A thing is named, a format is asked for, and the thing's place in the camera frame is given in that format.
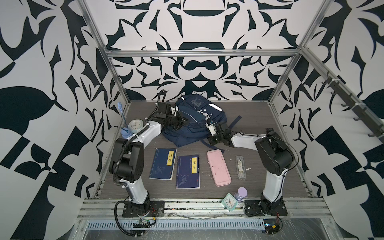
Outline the right circuit board green light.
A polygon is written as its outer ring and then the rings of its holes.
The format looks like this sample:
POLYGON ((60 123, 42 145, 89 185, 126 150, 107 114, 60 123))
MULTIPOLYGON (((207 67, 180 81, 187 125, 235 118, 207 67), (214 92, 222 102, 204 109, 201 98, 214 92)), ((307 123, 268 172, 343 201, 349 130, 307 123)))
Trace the right circuit board green light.
POLYGON ((263 233, 266 235, 275 235, 282 229, 282 221, 279 218, 276 219, 265 219, 263 233))

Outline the clear plastic ruler case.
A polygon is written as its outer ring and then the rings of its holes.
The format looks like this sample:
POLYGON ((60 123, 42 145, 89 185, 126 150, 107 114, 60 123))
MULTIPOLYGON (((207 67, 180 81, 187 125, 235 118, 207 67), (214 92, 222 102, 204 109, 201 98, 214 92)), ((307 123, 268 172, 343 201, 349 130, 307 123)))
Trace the clear plastic ruler case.
POLYGON ((236 167, 239 180, 246 180, 246 168, 243 156, 236 156, 236 167))

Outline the purple lidded small bottle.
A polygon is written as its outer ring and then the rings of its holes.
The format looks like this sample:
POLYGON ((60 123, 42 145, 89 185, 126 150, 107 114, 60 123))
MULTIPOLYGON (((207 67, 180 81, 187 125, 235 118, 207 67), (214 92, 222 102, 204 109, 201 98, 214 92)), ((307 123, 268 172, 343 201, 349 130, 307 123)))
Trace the purple lidded small bottle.
POLYGON ((248 191, 244 187, 238 188, 237 192, 235 193, 235 199, 238 202, 241 202, 247 196, 248 196, 248 191))

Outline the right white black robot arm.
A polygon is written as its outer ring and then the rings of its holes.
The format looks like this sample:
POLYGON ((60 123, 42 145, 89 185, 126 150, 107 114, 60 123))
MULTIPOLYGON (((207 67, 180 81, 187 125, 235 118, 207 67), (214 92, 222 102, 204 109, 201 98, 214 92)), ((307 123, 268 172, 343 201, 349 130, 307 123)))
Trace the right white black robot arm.
POLYGON ((292 169, 294 154, 278 133, 267 129, 265 135, 234 132, 227 124, 208 126, 208 140, 212 146, 222 143, 232 148, 245 148, 258 152, 267 171, 266 184, 259 201, 263 213, 275 210, 283 202, 283 186, 288 171, 292 169))

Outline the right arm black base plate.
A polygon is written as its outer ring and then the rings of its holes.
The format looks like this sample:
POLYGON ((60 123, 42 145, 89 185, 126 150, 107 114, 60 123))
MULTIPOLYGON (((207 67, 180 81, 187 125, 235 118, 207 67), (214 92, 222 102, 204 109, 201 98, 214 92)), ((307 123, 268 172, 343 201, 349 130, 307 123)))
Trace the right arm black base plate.
POLYGON ((268 200, 246 200, 245 214, 248 217, 256 216, 287 216, 288 211, 283 200, 270 203, 268 200))

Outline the left small circuit board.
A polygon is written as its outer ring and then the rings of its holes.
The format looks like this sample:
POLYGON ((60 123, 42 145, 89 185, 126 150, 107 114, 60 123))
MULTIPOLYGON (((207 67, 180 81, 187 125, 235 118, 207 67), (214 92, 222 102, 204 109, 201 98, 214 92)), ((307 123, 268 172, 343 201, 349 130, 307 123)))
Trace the left small circuit board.
POLYGON ((156 219, 153 218, 152 221, 141 219, 138 223, 133 223, 132 228, 133 229, 146 229, 150 228, 151 226, 154 226, 156 224, 156 219))

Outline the wall mounted hook rail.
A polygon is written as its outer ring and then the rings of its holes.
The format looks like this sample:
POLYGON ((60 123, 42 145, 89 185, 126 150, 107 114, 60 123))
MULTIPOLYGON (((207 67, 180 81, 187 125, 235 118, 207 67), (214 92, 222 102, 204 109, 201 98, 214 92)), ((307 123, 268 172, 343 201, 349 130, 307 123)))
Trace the wall mounted hook rail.
POLYGON ((366 125, 371 131, 368 137, 377 138, 382 144, 384 143, 384 122, 342 80, 327 71, 327 79, 322 82, 322 85, 328 85, 333 90, 331 95, 338 96, 343 101, 341 104, 343 108, 354 112, 356 115, 354 121, 361 121, 366 125))

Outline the blue book yellow label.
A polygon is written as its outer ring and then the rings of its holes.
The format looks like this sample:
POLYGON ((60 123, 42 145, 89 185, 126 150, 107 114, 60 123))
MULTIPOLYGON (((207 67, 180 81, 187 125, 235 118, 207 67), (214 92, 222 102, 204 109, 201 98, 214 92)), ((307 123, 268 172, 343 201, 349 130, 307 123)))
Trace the blue book yellow label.
POLYGON ((149 179, 171 181, 177 149, 156 149, 149 179))
POLYGON ((200 188, 199 155, 178 156, 176 189, 200 188))

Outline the navy blue student backpack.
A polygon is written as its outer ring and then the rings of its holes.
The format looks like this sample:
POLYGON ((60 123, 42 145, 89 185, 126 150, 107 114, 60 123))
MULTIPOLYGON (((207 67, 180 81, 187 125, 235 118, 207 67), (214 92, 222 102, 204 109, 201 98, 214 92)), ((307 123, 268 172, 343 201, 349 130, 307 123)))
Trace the navy blue student backpack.
MULTIPOLYGON (((169 128, 162 130, 165 138, 174 143, 178 148, 195 142, 201 142, 206 147, 217 150, 218 148, 211 146, 208 141, 208 136, 211 134, 208 127, 215 123, 227 124, 227 116, 224 110, 198 94, 181 96, 176 101, 176 106, 179 108, 179 113, 188 119, 188 124, 178 131, 169 128)), ((231 130, 241 118, 241 116, 237 116, 228 125, 231 130)))

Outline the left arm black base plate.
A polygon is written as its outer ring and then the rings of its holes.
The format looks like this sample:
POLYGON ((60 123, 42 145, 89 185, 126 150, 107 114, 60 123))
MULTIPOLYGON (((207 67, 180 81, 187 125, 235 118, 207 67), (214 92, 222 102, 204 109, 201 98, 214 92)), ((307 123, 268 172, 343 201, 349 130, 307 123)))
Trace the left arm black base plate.
POLYGON ((141 205, 129 202, 125 203, 122 216, 123 218, 136 218, 144 216, 145 214, 149 214, 149 216, 151 216, 153 211, 158 214, 162 214, 164 212, 164 208, 164 201, 144 202, 141 205))

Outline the pink pencil case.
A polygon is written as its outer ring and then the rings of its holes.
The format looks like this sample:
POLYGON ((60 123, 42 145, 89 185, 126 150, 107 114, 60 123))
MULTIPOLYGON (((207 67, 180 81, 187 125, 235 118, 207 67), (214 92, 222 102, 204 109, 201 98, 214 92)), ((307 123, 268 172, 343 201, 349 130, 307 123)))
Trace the pink pencil case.
POLYGON ((220 150, 207 152, 207 158, 217 187, 227 186, 232 182, 226 161, 220 150))

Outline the small green alarm clock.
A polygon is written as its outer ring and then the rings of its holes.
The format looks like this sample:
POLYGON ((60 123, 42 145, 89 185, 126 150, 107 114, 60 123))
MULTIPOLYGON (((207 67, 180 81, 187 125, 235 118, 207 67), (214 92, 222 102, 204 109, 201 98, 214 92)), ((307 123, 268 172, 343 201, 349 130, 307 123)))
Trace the small green alarm clock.
POLYGON ((223 200, 221 201, 221 204, 230 212, 235 210, 235 208, 238 205, 238 200, 230 193, 228 193, 223 200))

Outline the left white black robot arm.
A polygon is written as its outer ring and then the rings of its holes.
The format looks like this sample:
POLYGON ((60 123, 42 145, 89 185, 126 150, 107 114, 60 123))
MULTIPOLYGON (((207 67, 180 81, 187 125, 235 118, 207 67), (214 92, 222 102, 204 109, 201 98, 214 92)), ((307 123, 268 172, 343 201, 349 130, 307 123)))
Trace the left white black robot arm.
POLYGON ((181 108, 160 102, 137 133, 133 133, 128 139, 116 140, 109 172, 113 176, 114 184, 129 194, 129 200, 123 201, 124 204, 130 204, 140 212, 149 211, 150 194, 141 177, 144 170, 144 150, 162 133, 163 128, 172 127, 179 130, 187 123, 188 120, 182 115, 181 108))

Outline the light blue round wall clock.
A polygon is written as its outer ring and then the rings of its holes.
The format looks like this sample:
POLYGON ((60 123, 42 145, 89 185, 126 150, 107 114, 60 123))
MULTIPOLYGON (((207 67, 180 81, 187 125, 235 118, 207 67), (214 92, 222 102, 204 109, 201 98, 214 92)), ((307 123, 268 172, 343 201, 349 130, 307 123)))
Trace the light blue round wall clock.
POLYGON ((128 128, 133 134, 137 134, 144 127, 143 120, 132 120, 128 124, 128 128))

